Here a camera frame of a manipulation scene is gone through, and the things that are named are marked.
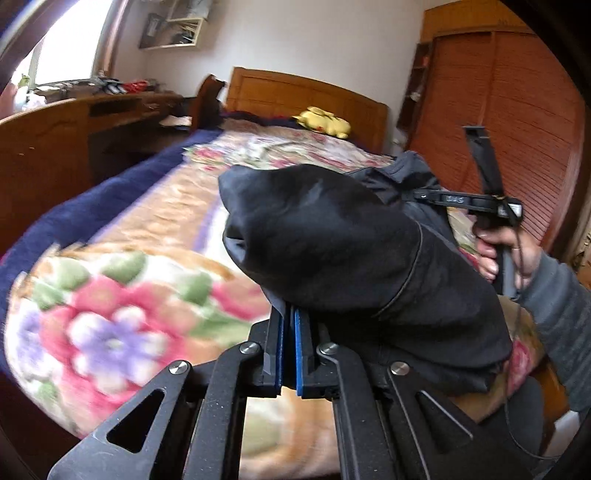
cable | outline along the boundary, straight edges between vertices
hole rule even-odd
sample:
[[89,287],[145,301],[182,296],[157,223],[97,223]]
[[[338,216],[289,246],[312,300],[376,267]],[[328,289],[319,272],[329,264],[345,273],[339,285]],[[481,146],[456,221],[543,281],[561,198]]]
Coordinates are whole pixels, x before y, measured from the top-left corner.
[[[509,206],[509,202],[507,201],[506,198],[502,199],[502,204],[503,207],[505,208],[505,211],[507,212],[507,215],[509,217],[509,224],[511,225],[511,228],[515,231],[515,237],[517,238],[517,252],[519,254],[519,264],[515,265],[517,268],[517,272],[519,273],[519,275],[521,276],[521,285],[519,286],[519,289],[517,291],[517,297],[515,298],[515,300],[519,300],[519,297],[521,297],[521,290],[523,288],[523,282],[524,282],[524,276],[523,276],[523,249],[521,247],[521,238],[519,236],[519,222],[517,220],[517,216],[515,215],[515,213],[513,212],[513,210],[511,210],[511,207]],[[515,341],[517,339],[517,333],[519,332],[519,329],[521,327],[521,306],[518,304],[517,305],[517,316],[515,318],[515,326],[513,328],[513,333],[511,335],[511,341],[513,342],[513,349],[515,349]],[[541,455],[536,455],[535,453],[530,452],[527,448],[523,447],[522,444],[520,444],[517,439],[515,438],[515,436],[513,435],[513,432],[511,431],[511,421],[509,419],[509,377],[511,376],[511,360],[509,360],[509,369],[507,370],[507,376],[505,379],[505,398],[504,398],[504,409],[505,409],[505,423],[507,425],[507,430],[509,431],[509,435],[511,437],[511,440],[513,441],[513,443],[515,444],[515,446],[521,450],[523,453],[525,453],[526,455],[538,459],[538,460],[546,460],[546,461],[551,461],[551,462],[556,462],[561,455],[555,455],[555,456],[541,456]]]

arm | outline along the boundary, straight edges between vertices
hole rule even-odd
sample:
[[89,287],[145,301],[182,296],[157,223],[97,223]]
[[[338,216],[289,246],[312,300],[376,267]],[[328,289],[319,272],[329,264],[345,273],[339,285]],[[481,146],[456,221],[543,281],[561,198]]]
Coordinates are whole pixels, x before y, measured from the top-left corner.
[[[506,228],[475,233],[485,278],[494,278],[498,271],[490,244],[513,247],[519,264],[515,232]],[[529,234],[521,231],[519,237],[524,266],[516,283],[525,286],[519,304],[534,318],[540,341],[567,390],[570,408],[584,410],[591,406],[591,293],[567,265],[543,253]]]

window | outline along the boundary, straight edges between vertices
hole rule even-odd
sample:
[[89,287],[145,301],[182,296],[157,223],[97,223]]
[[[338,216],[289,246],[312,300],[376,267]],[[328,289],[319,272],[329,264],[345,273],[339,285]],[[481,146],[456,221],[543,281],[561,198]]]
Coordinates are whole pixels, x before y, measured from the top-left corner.
[[18,66],[18,82],[28,74],[31,85],[90,78],[96,49],[113,0],[79,0],[47,32]]

hand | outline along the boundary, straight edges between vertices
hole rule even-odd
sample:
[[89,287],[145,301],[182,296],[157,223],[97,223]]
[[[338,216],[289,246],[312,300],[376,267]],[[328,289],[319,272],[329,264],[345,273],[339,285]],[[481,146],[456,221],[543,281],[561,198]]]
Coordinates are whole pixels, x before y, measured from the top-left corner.
[[542,249],[534,237],[522,228],[519,229],[519,240],[523,256],[523,266],[520,267],[521,259],[515,230],[507,226],[493,230],[475,228],[474,235],[478,237],[476,240],[476,250],[480,254],[478,269],[484,278],[493,281],[497,273],[499,273],[494,245],[508,245],[512,249],[513,262],[517,266],[515,285],[517,288],[526,288],[530,284],[532,275],[540,264],[542,254]]

floral bedspread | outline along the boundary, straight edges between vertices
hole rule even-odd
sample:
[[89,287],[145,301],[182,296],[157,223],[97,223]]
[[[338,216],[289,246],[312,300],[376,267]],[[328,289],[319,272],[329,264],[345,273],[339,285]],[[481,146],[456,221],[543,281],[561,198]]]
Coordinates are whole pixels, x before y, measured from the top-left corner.
[[[244,341],[253,322],[267,318],[261,289],[238,270],[221,241],[228,215],[217,193],[221,172],[234,164],[300,163],[351,171],[392,161],[310,131],[234,119],[223,128],[210,144],[189,148],[186,162],[91,245],[52,248],[13,285],[5,334],[9,365],[27,395],[78,436],[172,360],[213,360]],[[451,218],[459,243],[470,251],[470,220],[458,211]],[[512,390],[543,355],[525,317],[508,365]],[[506,375],[487,395],[454,400],[480,420],[501,404]],[[327,401],[303,401],[291,391],[249,400],[242,478],[337,470]]]

